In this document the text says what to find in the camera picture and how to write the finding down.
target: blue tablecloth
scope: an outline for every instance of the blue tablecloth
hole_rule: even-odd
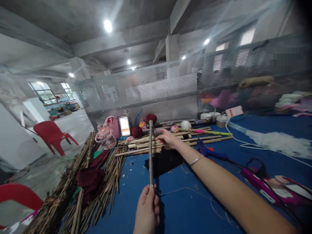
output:
[[[262,133],[284,132],[294,137],[312,140],[312,121],[310,117],[306,116],[298,118],[290,116],[242,116],[235,123],[249,130]],[[211,128],[213,131],[226,132],[225,128],[218,128],[216,125],[213,125]],[[249,137],[236,130],[231,129],[231,132],[240,140],[254,143]],[[269,150],[241,148],[240,144],[240,142],[232,139],[208,144],[207,147],[213,147],[214,151],[219,153],[226,153],[231,160],[243,165],[251,158],[258,158],[265,163],[269,176],[284,175],[308,188],[312,187],[312,180],[309,176],[311,175],[310,167],[280,153]],[[128,156],[121,173],[120,192],[116,194],[110,215],[106,214],[99,220],[95,227],[90,227],[87,231],[88,234],[126,234],[133,232],[137,201],[143,187],[149,183],[148,170],[143,167],[146,159],[148,159],[148,154],[143,156]],[[239,174],[237,167],[220,160],[215,161],[237,176],[249,187],[252,187]],[[311,160],[303,159],[303,161],[312,164]],[[183,165],[183,168],[190,172],[186,165]],[[187,174],[180,166],[171,173],[160,176],[155,181],[158,189],[163,194],[183,187],[189,187],[207,197],[213,198],[211,193],[196,176]],[[243,233],[237,223],[231,225],[226,221],[225,209],[222,205],[215,202],[212,203],[215,211],[223,219],[213,211],[210,200],[191,190],[184,189],[162,197],[162,224],[158,227],[157,233]],[[276,208],[276,210],[289,219],[280,208]],[[228,216],[230,221],[234,221],[230,214]]]

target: pink plastic bottle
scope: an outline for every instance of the pink plastic bottle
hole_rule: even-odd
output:
[[[110,127],[104,124],[103,127],[98,126],[97,129],[98,132],[95,135],[94,140],[97,143],[100,143],[104,150],[113,148],[116,145],[117,140]]]
[[[105,120],[104,125],[107,125],[110,127],[110,129],[113,131],[114,137],[118,139],[120,137],[120,128],[118,125],[118,121],[114,116],[109,116]]]

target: blue wire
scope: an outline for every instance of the blue wire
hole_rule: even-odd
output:
[[[140,113],[136,116],[136,120],[135,120],[135,124],[137,124],[137,118],[138,118],[138,116],[141,114],[141,112],[143,111],[143,109],[140,111]]]

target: hand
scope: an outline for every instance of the hand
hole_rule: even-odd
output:
[[[170,148],[176,150],[178,143],[180,143],[181,141],[176,138],[175,135],[168,132],[166,129],[160,129],[159,131],[163,134],[156,137],[156,140],[160,140],[163,144],[167,144],[170,146]]]
[[[154,188],[145,186],[139,197],[133,234],[154,234],[155,227],[159,225],[159,197],[155,195]]]

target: perforated metal panel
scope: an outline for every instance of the perforated metal panel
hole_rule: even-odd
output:
[[[76,82],[74,88],[94,128],[109,115],[129,116],[134,124],[141,110],[138,122],[149,113],[165,122],[197,119],[214,108],[272,107],[283,93],[311,88],[310,72],[304,78],[305,86],[297,75],[309,68],[310,50],[305,37],[286,36],[269,43],[97,76]],[[240,80],[262,75],[276,76],[276,85],[238,88]]]

